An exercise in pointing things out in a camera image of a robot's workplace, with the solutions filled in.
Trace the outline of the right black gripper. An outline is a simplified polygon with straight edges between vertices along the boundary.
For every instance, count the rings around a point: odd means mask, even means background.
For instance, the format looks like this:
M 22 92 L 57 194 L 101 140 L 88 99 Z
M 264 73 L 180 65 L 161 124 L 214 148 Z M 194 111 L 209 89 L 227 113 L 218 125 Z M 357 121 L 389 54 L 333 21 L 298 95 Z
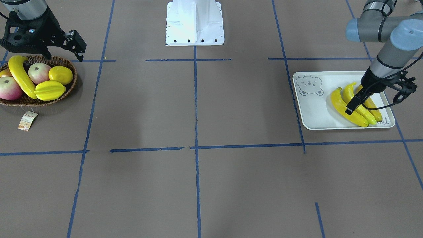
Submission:
M 65 33 L 49 7 L 35 19 L 25 20 L 18 14 L 18 9 L 9 12 L 1 46 L 13 53 L 41 54 L 46 60 L 51 59 L 48 46 L 61 47 L 83 62 L 87 44 L 77 30 Z

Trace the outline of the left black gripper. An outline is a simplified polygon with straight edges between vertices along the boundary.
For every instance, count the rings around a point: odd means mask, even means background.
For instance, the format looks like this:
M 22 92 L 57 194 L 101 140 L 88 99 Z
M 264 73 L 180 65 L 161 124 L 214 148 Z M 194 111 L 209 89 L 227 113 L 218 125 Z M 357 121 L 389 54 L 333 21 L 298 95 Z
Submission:
M 345 113 L 348 115 L 352 115 L 360 105 L 363 106 L 364 101 L 373 93 L 381 93 L 387 87 L 382 83 L 382 79 L 376 76 L 370 68 L 367 69 L 361 78 L 361 86 L 362 89 L 357 94 L 349 93 L 348 91 L 345 93 L 347 99 L 350 99 L 345 110 Z

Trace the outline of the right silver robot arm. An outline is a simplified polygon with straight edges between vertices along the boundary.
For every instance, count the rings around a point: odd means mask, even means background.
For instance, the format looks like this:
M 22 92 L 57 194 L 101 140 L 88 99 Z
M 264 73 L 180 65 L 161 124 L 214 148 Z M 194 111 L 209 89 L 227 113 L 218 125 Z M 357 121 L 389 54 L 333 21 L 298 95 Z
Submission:
M 48 46 L 60 47 L 83 61 L 86 42 L 76 30 L 64 32 L 45 0 L 2 0 L 9 11 L 1 46 L 13 53 L 41 54 L 51 59 Z

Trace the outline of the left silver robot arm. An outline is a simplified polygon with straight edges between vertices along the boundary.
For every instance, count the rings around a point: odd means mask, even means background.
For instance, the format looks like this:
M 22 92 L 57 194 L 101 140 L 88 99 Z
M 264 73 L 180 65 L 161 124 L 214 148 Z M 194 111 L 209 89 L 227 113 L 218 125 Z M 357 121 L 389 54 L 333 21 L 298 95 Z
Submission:
M 361 78 L 362 89 L 347 104 L 348 115 L 387 87 L 397 91 L 392 104 L 401 103 L 416 91 L 414 77 L 406 77 L 406 64 L 423 45 L 422 12 L 392 17 L 395 5 L 394 0 L 368 0 L 361 16 L 347 24 L 345 35 L 349 41 L 384 43 Z

